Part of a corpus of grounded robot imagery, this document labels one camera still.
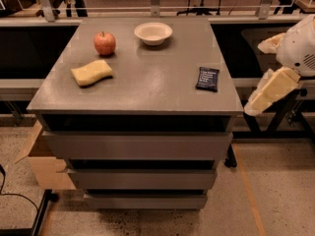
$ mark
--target apple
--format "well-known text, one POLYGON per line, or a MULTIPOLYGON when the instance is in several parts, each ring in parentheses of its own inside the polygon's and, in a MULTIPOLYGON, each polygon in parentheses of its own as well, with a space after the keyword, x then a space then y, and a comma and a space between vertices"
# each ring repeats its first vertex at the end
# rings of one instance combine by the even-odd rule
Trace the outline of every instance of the apple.
POLYGON ((94 47, 100 55, 109 55, 115 51, 116 39, 112 33, 99 32, 94 36, 94 47))

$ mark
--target concrete floor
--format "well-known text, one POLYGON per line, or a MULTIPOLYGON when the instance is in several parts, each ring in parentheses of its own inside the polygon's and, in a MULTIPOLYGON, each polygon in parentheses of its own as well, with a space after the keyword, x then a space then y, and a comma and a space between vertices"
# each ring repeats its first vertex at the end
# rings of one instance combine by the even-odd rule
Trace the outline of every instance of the concrete floor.
MULTIPOLYGON (((0 116, 0 163, 7 172, 2 193, 19 193, 39 205, 37 186, 26 159, 13 164, 33 124, 15 127, 0 116)), ((92 210, 82 191, 58 191, 49 203, 43 236, 290 236, 315 235, 315 147, 307 139, 236 141, 238 166, 226 168, 201 210, 92 210)), ((0 229, 31 227, 35 208, 23 198, 0 196, 0 229)))

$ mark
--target brown box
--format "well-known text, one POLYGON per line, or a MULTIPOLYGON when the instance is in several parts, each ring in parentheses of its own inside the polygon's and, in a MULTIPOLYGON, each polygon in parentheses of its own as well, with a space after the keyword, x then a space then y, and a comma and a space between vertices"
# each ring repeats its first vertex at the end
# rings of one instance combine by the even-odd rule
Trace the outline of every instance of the brown box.
POLYGON ((76 189, 66 172, 65 161, 53 156, 46 141, 42 138, 42 132, 42 126, 36 121, 14 163, 27 157, 32 173, 41 189, 76 189))

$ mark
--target white bowl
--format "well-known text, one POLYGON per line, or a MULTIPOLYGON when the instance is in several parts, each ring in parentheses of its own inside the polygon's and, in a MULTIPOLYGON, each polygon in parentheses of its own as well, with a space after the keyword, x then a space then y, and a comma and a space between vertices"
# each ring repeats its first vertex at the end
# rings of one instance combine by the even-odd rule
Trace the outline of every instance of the white bowl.
POLYGON ((163 23, 145 23, 135 28, 135 35, 147 45, 160 45, 173 33, 171 27, 163 23))

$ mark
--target gray drawer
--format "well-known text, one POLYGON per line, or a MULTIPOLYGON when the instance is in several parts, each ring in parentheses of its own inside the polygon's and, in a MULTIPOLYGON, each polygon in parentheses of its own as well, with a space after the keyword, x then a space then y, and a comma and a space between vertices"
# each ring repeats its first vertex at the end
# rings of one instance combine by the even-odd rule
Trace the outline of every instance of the gray drawer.
POLYGON ((44 132, 58 158, 102 159, 222 159, 231 133, 187 135, 44 132))
POLYGON ((68 170, 78 189, 208 190, 216 170, 68 170))
POLYGON ((84 195, 91 208, 110 209, 201 209, 207 195, 84 195))

